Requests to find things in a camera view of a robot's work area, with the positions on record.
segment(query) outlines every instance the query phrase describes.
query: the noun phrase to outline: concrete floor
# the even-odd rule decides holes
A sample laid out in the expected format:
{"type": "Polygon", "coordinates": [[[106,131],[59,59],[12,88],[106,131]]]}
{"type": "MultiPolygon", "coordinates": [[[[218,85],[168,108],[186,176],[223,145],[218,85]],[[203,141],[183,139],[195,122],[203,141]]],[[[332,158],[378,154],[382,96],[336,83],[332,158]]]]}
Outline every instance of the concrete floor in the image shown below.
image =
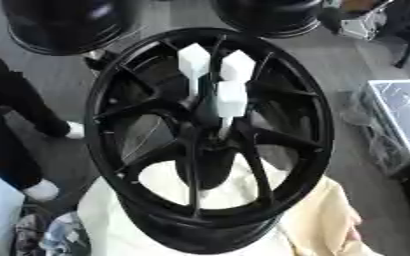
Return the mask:
{"type": "MultiPolygon", "coordinates": [[[[151,1],[144,9],[135,27],[139,32],[123,45],[172,28],[227,27],[213,13],[208,1],[151,1]]],[[[344,186],[353,206],[363,216],[360,229],[366,243],[387,256],[410,256],[410,209],[400,187],[375,167],[368,156],[368,145],[356,127],[344,123],[339,116],[340,95],[357,90],[367,80],[410,78],[410,62],[402,70],[390,65],[399,57],[392,53],[400,52],[404,46],[334,37],[322,28],[299,38],[271,41],[302,62],[331,103],[336,141],[328,175],[344,186]]],[[[82,119],[83,104],[94,77],[79,57],[46,57],[22,50],[9,39],[1,12],[0,57],[23,71],[63,118],[82,119]]],[[[22,120],[11,119],[46,175],[65,193],[62,200],[50,207],[56,212],[69,209],[97,176],[84,145],[44,138],[22,120]]]]}

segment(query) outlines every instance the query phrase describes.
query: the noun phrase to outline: beige cloth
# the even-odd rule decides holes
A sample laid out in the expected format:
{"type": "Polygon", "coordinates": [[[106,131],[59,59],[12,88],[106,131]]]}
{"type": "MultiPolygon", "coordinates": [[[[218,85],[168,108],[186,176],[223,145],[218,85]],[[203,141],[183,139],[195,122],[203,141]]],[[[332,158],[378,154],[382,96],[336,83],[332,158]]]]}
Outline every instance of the beige cloth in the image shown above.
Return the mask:
{"type": "MultiPolygon", "coordinates": [[[[271,187],[287,173],[263,162],[271,187]]],[[[140,182],[160,196],[187,204],[188,189],[173,162],[148,167],[140,182]]],[[[238,206],[257,196],[255,179],[244,158],[237,156],[229,179],[201,196],[203,208],[238,206]]],[[[141,232],[121,208],[116,194],[99,178],[81,200],[78,214],[90,236],[92,256],[190,255],[164,247],[141,232]]],[[[316,188],[285,212],[279,225],[259,241],[222,255],[378,256],[360,241],[347,241],[360,218],[349,205],[343,189],[324,177],[316,188]]]]}

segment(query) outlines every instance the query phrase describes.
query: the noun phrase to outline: person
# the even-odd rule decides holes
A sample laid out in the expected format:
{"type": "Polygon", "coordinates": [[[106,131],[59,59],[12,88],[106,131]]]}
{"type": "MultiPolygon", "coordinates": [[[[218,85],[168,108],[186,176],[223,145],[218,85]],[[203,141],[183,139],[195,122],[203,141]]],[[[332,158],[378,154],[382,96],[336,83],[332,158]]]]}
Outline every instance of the person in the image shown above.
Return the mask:
{"type": "Polygon", "coordinates": [[[38,163],[8,127],[2,107],[18,112],[37,131],[55,138],[82,139],[83,125],[61,120],[29,81],[0,59],[0,178],[36,201],[56,198],[58,187],[43,179],[38,163]]]}

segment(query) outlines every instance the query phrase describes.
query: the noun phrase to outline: white sneaker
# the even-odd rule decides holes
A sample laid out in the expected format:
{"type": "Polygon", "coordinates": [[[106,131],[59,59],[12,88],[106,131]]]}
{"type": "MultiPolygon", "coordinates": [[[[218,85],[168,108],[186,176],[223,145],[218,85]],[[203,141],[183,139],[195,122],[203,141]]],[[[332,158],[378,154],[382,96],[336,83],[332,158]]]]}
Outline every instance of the white sneaker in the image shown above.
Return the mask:
{"type": "Polygon", "coordinates": [[[85,137],[84,125],[75,122],[67,122],[70,126],[70,132],[65,137],[73,140],[80,140],[85,137]]]}
{"type": "Polygon", "coordinates": [[[59,195],[59,188],[51,181],[42,179],[39,184],[23,190],[23,193],[35,201],[47,202],[59,195]]]}

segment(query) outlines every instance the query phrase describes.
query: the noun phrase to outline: black pants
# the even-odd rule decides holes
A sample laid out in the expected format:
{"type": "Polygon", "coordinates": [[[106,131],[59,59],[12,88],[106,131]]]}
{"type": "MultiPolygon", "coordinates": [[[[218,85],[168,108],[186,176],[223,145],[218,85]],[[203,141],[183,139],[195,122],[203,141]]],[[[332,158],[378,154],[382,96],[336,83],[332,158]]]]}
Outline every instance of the black pants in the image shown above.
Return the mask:
{"type": "MultiPolygon", "coordinates": [[[[69,126],[49,109],[21,73],[9,71],[0,60],[0,106],[7,106],[52,137],[63,137],[69,126]]],[[[17,136],[7,126],[0,108],[0,178],[22,190],[40,182],[42,172],[17,136]]]]}

